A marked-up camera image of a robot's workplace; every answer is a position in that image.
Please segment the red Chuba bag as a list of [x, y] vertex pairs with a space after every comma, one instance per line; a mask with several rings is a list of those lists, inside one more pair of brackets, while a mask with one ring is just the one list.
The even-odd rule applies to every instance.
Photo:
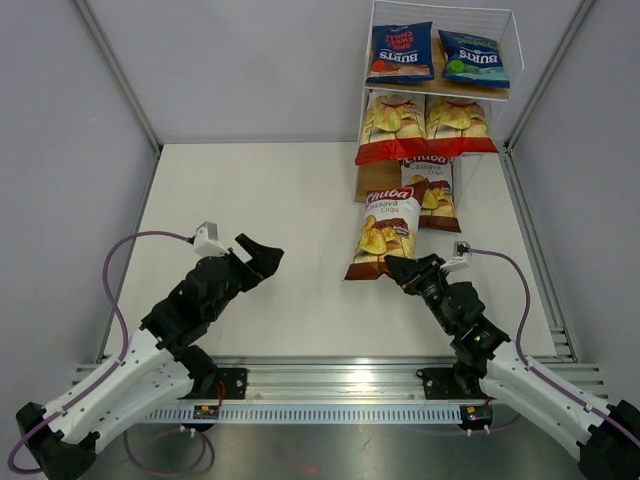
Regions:
[[371, 91], [367, 97], [355, 164], [361, 166], [425, 154], [425, 110], [424, 95]]
[[484, 108], [470, 99], [432, 96], [425, 112], [429, 153], [445, 157], [497, 153]]

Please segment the brown Chuba bag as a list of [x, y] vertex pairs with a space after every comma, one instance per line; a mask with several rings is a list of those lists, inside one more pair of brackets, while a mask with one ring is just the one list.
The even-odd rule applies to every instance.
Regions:
[[389, 258], [415, 259], [416, 237], [427, 182], [373, 190], [365, 200], [365, 218], [347, 281], [376, 280], [393, 274]]
[[456, 157], [436, 155], [416, 156], [400, 161], [403, 186], [426, 185], [419, 227], [460, 233], [454, 196], [454, 166]]

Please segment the blue Burts spicy chilli bag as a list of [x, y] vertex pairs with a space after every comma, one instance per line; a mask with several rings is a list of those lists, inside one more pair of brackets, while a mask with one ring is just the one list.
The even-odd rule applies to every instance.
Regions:
[[433, 80], [432, 25], [373, 26], [367, 82], [418, 84]]

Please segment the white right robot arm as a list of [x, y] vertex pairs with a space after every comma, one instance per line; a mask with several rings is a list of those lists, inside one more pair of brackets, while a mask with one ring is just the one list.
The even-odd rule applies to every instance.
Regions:
[[525, 417], [561, 445], [587, 479], [639, 476], [639, 410], [612, 405], [575, 386], [525, 354], [484, 314], [470, 282], [451, 283], [451, 263], [436, 254], [391, 256], [387, 267], [404, 293], [419, 296], [455, 352], [454, 384], [466, 396], [480, 392]]

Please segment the blue Burts sea salt bag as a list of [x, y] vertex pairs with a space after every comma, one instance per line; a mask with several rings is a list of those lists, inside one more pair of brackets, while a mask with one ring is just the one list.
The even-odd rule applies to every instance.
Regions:
[[510, 80], [495, 40], [439, 30], [446, 62], [441, 76], [452, 82], [509, 89]]

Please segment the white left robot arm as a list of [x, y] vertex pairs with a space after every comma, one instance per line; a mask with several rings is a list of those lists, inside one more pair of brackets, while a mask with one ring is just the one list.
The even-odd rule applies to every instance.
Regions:
[[11, 471], [25, 472], [15, 457], [26, 448], [46, 478], [78, 479], [116, 437], [165, 403], [224, 397], [217, 365], [196, 342], [238, 294], [276, 273], [284, 252], [239, 234], [250, 256], [243, 261], [206, 226], [179, 239], [192, 245], [198, 262], [138, 329], [122, 332], [120, 352], [57, 399], [17, 412], [22, 437], [7, 460]]

